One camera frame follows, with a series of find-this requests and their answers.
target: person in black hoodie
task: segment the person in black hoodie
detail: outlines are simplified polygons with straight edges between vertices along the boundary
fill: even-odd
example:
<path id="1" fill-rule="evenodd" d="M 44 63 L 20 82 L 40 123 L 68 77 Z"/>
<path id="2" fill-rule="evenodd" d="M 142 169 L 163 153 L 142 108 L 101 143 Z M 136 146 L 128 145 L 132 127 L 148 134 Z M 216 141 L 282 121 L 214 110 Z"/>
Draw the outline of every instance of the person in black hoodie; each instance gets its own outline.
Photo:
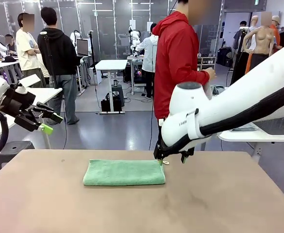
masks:
<path id="1" fill-rule="evenodd" d="M 38 47 L 49 74 L 52 75 L 51 66 L 53 66 L 57 87 L 63 89 L 63 92 L 50 100 L 49 105 L 59 115 L 62 96 L 64 95 L 67 124 L 73 125 L 79 121 L 75 115 L 75 99 L 77 97 L 76 66 L 80 65 L 81 57 L 77 56 L 70 38 L 61 30 L 57 29 L 55 10 L 50 7 L 44 7 L 41 9 L 40 15 L 47 24 L 47 27 L 44 28 L 42 32 L 47 32 L 52 55 L 52 64 L 48 56 L 46 41 L 41 34 L 37 39 Z M 50 87 L 53 87 L 52 85 L 54 86 L 53 77 L 50 78 Z M 52 120 L 49 120 L 48 123 L 51 125 L 56 124 L 56 122 Z"/>

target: person in red jacket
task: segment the person in red jacket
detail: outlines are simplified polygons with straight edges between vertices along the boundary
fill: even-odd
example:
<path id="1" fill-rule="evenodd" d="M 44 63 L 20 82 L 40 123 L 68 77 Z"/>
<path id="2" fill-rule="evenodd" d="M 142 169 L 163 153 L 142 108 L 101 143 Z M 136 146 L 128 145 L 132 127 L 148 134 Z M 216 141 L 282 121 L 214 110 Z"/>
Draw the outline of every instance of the person in red jacket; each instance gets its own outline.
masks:
<path id="1" fill-rule="evenodd" d="M 212 68 L 197 71 L 199 41 L 191 26 L 198 24 L 204 15 L 208 0 L 189 1 L 178 0 L 176 11 L 153 29 L 153 34 L 159 36 L 154 97 L 154 111 L 158 120 L 169 115 L 170 99 L 177 84 L 198 82 L 205 85 L 215 77 Z"/>

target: hat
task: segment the hat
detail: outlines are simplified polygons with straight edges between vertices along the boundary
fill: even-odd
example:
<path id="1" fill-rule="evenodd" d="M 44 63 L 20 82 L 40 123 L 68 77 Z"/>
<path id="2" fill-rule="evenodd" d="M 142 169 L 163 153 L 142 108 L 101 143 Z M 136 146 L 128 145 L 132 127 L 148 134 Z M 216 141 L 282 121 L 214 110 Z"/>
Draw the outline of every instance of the hat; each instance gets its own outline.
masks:
<path id="1" fill-rule="evenodd" d="M 14 59 L 12 56 L 7 56 L 7 57 L 5 57 L 5 60 L 4 61 L 2 61 L 2 62 L 15 62 L 16 61 L 16 59 Z"/>
<path id="2" fill-rule="evenodd" d="M 276 21 L 280 25 L 280 17 L 279 16 L 273 16 L 272 21 Z"/>

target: folded towel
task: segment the folded towel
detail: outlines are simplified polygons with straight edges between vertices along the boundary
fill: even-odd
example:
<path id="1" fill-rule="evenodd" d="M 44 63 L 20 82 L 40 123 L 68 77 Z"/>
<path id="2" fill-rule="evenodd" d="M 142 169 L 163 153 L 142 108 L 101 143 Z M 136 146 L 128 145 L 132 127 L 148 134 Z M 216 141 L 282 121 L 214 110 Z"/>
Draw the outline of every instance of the folded towel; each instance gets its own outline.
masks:
<path id="1" fill-rule="evenodd" d="M 90 160 L 84 185 L 124 186 L 166 182 L 157 160 Z"/>

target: black hoodie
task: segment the black hoodie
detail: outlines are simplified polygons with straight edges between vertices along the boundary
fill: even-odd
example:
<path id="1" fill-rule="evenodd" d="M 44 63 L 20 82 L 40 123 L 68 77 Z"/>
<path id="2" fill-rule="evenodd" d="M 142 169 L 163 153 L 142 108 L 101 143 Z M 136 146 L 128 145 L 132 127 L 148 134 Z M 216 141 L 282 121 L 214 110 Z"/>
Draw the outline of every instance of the black hoodie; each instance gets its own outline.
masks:
<path id="1" fill-rule="evenodd" d="M 76 74 L 76 66 L 80 65 L 81 57 L 77 57 L 75 48 L 70 38 L 61 30 L 56 28 L 44 28 L 42 32 L 47 32 L 52 54 L 54 74 Z M 50 58 L 48 57 L 47 53 L 47 45 L 41 34 L 38 36 L 37 43 L 44 65 L 51 75 L 52 72 Z"/>

